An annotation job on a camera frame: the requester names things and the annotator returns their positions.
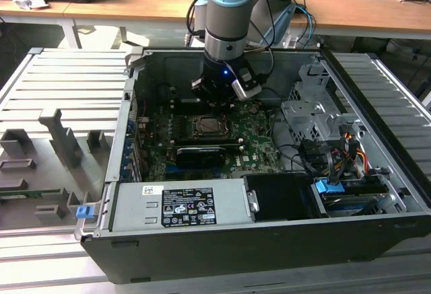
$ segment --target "desk leg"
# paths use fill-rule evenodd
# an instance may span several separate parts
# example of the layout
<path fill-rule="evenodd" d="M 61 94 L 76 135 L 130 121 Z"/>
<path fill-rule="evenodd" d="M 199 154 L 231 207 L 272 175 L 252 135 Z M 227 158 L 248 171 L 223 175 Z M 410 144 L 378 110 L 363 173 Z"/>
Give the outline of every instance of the desk leg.
<path fill-rule="evenodd" d="M 126 27 L 120 26 L 120 35 L 121 35 L 121 42 L 126 43 L 127 42 L 127 29 L 126 29 Z"/>
<path fill-rule="evenodd" d="M 67 42 L 69 43 L 69 48 L 82 48 L 75 22 L 65 18 L 59 20 L 59 25 L 63 28 Z"/>

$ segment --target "white tag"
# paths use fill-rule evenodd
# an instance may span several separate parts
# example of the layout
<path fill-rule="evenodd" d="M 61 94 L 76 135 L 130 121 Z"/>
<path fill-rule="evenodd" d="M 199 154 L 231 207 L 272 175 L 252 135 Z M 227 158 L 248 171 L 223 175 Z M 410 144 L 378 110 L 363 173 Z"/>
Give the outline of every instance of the white tag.
<path fill-rule="evenodd" d="M 163 185 L 146 185 L 142 187 L 142 195 L 162 195 Z"/>

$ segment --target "white paper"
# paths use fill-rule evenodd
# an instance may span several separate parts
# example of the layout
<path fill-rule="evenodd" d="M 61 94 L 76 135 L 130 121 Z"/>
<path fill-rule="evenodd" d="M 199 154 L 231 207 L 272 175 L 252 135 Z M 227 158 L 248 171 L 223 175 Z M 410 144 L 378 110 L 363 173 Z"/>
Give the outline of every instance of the white paper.
<path fill-rule="evenodd" d="M 12 0 L 16 3 L 20 8 L 31 10 L 34 8 L 43 8 L 49 7 L 45 0 Z"/>

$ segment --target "metal workbench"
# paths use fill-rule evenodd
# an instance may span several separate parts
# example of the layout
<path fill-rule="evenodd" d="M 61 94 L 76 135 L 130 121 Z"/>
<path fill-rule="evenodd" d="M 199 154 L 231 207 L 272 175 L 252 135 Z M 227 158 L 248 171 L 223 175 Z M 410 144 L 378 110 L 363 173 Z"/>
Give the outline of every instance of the metal workbench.
<path fill-rule="evenodd" d="M 430 138 L 429 114 L 416 113 L 418 101 L 379 61 L 336 56 L 413 158 L 423 159 L 426 152 L 418 145 Z M 125 52 L 117 50 L 32 50 L 1 90 L 0 135 L 7 128 L 24 127 L 30 138 L 50 137 L 37 118 L 43 108 L 55 106 L 76 137 L 93 128 L 112 136 L 127 78 L 124 58 Z M 361 76 L 357 70 L 369 73 Z M 404 241 L 372 262 L 113 285 L 73 231 L 73 226 L 0 231 L 0 289 L 24 294 L 431 293 L 431 235 Z M 348 236 L 340 241 L 348 241 Z"/>

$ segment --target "motherboard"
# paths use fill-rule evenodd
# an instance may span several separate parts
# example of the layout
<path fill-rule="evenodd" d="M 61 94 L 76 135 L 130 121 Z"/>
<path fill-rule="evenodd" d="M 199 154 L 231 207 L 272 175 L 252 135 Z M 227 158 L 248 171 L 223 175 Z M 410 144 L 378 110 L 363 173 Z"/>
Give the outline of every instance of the motherboard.
<path fill-rule="evenodd" d="M 273 109 L 235 102 L 224 112 L 160 106 L 141 125 L 143 180 L 210 180 L 283 171 L 269 131 Z"/>

